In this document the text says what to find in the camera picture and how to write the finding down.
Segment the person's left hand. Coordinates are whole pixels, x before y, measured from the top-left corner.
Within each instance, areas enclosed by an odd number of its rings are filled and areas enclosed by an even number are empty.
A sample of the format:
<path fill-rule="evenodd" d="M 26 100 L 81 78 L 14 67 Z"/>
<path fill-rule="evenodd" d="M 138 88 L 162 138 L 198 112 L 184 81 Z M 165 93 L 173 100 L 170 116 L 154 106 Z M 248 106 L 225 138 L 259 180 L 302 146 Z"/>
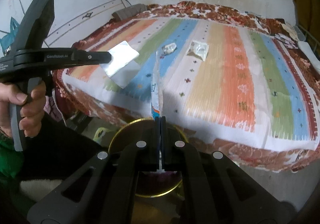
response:
<path fill-rule="evenodd" d="M 1 83 L 1 132 L 12 138 L 9 105 L 21 106 L 19 128 L 27 137 L 35 137 L 41 129 L 46 104 L 46 85 L 41 82 L 31 92 L 31 100 L 14 84 Z"/>

